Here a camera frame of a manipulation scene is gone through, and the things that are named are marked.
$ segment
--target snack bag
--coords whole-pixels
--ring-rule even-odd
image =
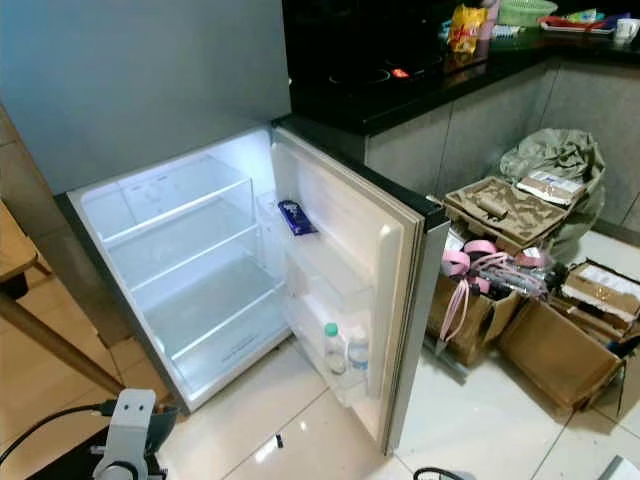
[[[457,53],[473,53],[478,42],[478,32],[487,19],[486,8],[469,8],[458,5],[453,12],[449,30],[449,46]]]

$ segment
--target water bottle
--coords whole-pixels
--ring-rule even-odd
[[[347,357],[353,370],[366,374],[369,368],[369,339],[362,330],[357,330],[349,340]]]
[[[338,335],[338,325],[327,323],[324,326],[324,361],[335,375],[342,375],[347,369],[344,351],[345,345]]]

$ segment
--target green basket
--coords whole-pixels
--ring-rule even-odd
[[[502,0],[498,24],[537,27],[539,18],[557,9],[558,5],[546,0]]]

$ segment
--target gray refrigerator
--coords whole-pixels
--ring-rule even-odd
[[[183,408],[293,332],[393,450],[447,223],[271,122],[289,113],[279,1],[21,0],[2,22],[20,45],[3,51],[7,110]],[[292,235],[281,200],[318,231]],[[326,368],[329,322],[367,337],[365,374]]]

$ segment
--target black countertop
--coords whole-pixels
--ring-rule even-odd
[[[619,46],[609,37],[529,30],[513,39],[480,45],[471,58],[448,55],[441,70],[457,69],[452,73],[413,81],[394,79],[357,93],[328,82],[294,81],[292,108],[294,113],[334,127],[375,135],[551,57],[640,65],[640,46]],[[465,62],[470,66],[460,67]]]

